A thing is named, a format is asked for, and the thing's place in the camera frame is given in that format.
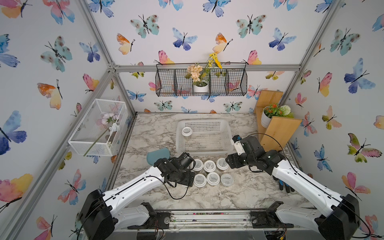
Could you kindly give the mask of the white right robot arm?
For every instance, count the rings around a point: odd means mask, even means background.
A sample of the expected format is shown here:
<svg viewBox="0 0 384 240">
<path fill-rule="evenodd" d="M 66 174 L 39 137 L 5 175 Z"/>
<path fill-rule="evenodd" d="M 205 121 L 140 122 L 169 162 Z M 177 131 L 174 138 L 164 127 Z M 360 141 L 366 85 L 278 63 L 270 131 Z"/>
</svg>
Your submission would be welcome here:
<svg viewBox="0 0 384 240">
<path fill-rule="evenodd" d="M 254 136 L 231 140 L 236 152 L 226 157 L 232 169 L 256 167 L 282 181 L 305 197 L 313 209 L 292 207 L 276 201 L 266 210 L 266 222 L 272 226 L 292 224 L 315 231 L 326 240 L 350 240 L 361 224 L 359 201 L 321 185 L 286 158 L 283 151 L 265 151 Z"/>
</svg>

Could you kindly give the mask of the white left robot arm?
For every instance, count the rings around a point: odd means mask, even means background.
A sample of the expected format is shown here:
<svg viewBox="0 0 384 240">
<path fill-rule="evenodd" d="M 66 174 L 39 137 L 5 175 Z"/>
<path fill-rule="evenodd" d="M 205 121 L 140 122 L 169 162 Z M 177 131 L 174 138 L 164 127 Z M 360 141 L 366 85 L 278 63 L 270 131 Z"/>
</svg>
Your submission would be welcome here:
<svg viewBox="0 0 384 240">
<path fill-rule="evenodd" d="M 88 194 L 79 214 L 81 228 L 89 240 L 105 240 L 116 229 L 142 226 L 155 211 L 148 203 L 129 208 L 128 205 L 143 194 L 167 183 L 194 184 L 192 171 L 196 161 L 182 153 L 178 158 L 158 159 L 147 171 L 115 189 Z"/>
</svg>

